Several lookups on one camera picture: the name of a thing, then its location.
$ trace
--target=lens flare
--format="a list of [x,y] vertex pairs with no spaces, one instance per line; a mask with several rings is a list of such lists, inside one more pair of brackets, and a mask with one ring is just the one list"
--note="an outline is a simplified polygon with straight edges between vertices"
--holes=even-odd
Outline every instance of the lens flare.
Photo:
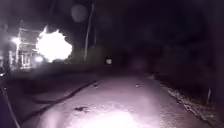
[[47,28],[40,33],[37,50],[48,62],[65,60],[72,52],[72,45],[65,41],[65,36],[59,30],[47,33]]

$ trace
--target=bright light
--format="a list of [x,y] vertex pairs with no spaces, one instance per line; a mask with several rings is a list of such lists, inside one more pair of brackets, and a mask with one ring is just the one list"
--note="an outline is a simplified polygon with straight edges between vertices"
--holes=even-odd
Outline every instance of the bright light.
[[87,122],[83,128],[138,128],[128,112],[112,112],[99,115]]
[[20,39],[19,39],[18,37],[14,37],[14,38],[12,38],[11,41],[12,41],[13,43],[15,43],[16,45],[21,44],[21,41],[20,41]]
[[43,59],[41,56],[37,56],[37,57],[35,58],[35,60],[36,60],[36,62],[38,62],[38,63],[41,63],[41,62],[44,61],[44,59]]
[[40,33],[37,42],[38,52],[49,62],[60,59],[65,60],[72,52],[72,45],[65,41],[59,31],[47,33],[46,28]]

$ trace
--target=paved road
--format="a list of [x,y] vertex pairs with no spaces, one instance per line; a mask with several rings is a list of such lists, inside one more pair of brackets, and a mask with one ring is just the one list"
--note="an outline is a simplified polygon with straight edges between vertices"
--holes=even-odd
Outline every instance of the paved road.
[[135,76],[92,84],[38,116],[36,124],[37,128],[210,128],[156,82]]

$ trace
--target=utility pole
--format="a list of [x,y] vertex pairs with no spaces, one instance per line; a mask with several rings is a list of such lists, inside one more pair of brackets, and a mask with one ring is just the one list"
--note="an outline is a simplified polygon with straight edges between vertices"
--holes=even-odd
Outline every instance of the utility pole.
[[91,13],[90,13],[90,16],[89,16],[87,33],[86,33],[85,51],[84,51],[84,61],[86,61],[87,55],[88,55],[89,33],[90,33],[90,30],[91,30],[91,26],[92,26],[93,11],[94,11],[94,4],[92,4]]

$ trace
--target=street light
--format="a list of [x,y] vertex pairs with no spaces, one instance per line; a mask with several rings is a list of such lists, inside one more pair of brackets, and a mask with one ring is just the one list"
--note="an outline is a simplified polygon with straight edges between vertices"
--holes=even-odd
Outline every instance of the street light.
[[16,45],[20,45],[20,44],[21,44],[21,41],[20,41],[20,39],[19,39],[18,37],[14,37],[14,38],[12,38],[11,41],[12,41],[13,43],[15,43]]

